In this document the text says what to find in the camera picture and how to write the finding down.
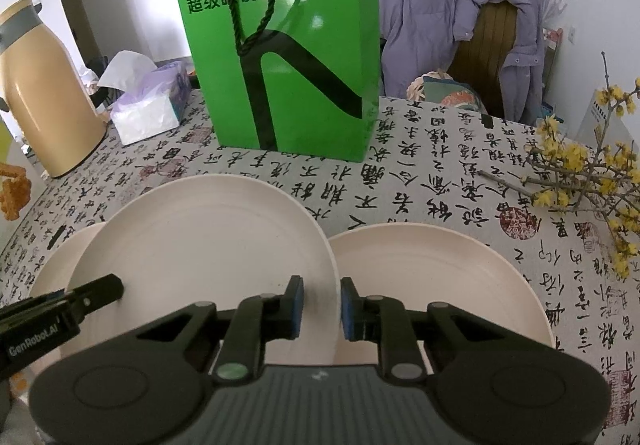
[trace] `purple tissue package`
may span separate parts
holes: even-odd
[[[138,92],[113,105],[113,120],[124,146],[177,128],[191,84],[184,63],[172,62],[142,77]]]

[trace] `plate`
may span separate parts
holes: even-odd
[[[330,364],[339,329],[334,255],[315,220],[291,196],[262,181],[210,174],[143,194],[89,244],[69,287],[108,273],[122,299],[89,315],[63,355],[98,344],[193,302],[232,309],[253,295],[283,293],[302,276],[300,337],[267,344],[266,361]]]
[[[527,281],[499,253],[459,232],[420,223],[370,225],[329,240],[341,277],[358,293],[424,311],[446,301],[554,346],[545,311]],[[337,364],[375,363],[376,346],[338,340]]]
[[[76,232],[49,256],[49,259],[42,267],[36,277],[30,297],[37,297],[45,293],[52,293],[66,289],[71,279],[71,275],[82,257],[82,253],[91,243],[95,235],[100,232],[104,223],[96,223]],[[60,348],[50,351],[42,358],[31,364],[30,368],[36,375],[46,367],[60,360]]]

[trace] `tablecloth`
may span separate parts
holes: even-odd
[[[635,421],[640,270],[613,274],[605,224],[592,213],[561,215],[477,175],[517,182],[529,126],[426,102],[380,99],[380,116],[361,164],[220,147],[199,90],[181,126],[124,148],[113,126],[72,173],[50,180],[0,256],[0,302],[28,295],[62,241],[108,220],[122,206],[184,176],[230,173],[267,181],[297,199],[327,236],[381,222],[424,222],[491,246],[541,300],[556,348],[589,362],[612,390],[600,445],[640,441]]]

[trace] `yellow thermos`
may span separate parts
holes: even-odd
[[[32,0],[0,14],[0,84],[8,109],[50,176],[72,170],[104,137],[106,127],[64,45],[40,20]]]

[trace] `purple jacket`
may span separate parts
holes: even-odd
[[[415,78],[447,69],[458,41],[473,36],[479,7],[502,1],[518,9],[515,43],[499,76],[504,116],[533,124],[542,102],[545,55],[539,0],[380,0],[384,94],[404,98]]]

